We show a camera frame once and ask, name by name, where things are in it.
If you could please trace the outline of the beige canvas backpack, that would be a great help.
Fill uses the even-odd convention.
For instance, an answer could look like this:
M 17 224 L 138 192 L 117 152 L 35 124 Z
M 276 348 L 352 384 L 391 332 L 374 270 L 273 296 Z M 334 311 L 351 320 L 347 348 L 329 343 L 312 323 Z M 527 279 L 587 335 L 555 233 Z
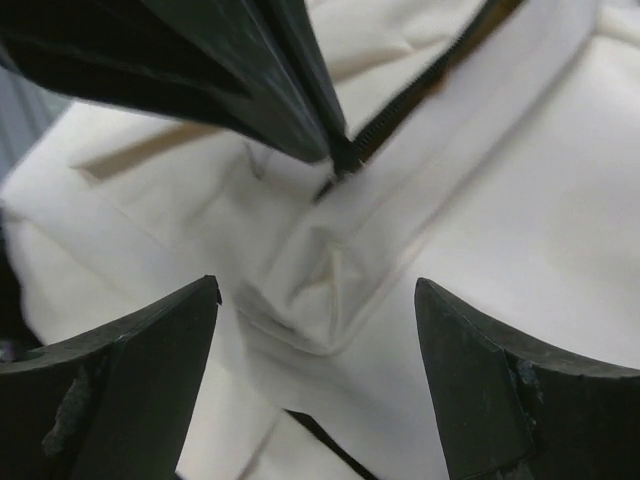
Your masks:
M 1 189 L 26 317 L 58 342 L 206 274 L 223 303 L 186 479 L 443 479 L 419 278 L 563 349 L 639 364 L 639 5 L 500 1 L 368 165 L 73 103 Z

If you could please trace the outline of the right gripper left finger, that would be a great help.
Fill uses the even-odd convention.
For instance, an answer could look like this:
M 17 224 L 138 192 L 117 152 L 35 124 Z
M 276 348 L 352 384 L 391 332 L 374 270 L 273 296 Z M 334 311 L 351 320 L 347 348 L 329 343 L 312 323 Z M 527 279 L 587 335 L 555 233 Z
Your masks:
M 212 276 L 1 366 L 5 479 L 173 479 L 221 295 Z

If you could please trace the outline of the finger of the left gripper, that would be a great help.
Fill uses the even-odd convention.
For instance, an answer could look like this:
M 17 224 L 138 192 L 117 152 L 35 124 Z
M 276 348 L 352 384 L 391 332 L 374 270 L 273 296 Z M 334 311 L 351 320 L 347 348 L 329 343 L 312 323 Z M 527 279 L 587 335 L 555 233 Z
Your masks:
M 224 127 L 307 163 L 330 139 L 270 1 L 5 1 L 1 63 L 57 93 Z
M 346 122 L 325 60 L 311 24 L 306 3 L 298 0 L 269 2 L 290 50 L 287 58 L 303 84 L 329 139 L 346 140 Z

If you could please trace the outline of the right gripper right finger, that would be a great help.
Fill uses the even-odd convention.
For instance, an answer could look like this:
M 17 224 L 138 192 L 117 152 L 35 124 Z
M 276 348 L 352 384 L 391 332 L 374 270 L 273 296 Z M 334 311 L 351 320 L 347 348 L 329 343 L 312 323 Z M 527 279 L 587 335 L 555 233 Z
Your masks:
M 453 479 L 635 479 L 639 373 L 540 341 L 421 279 L 415 311 Z

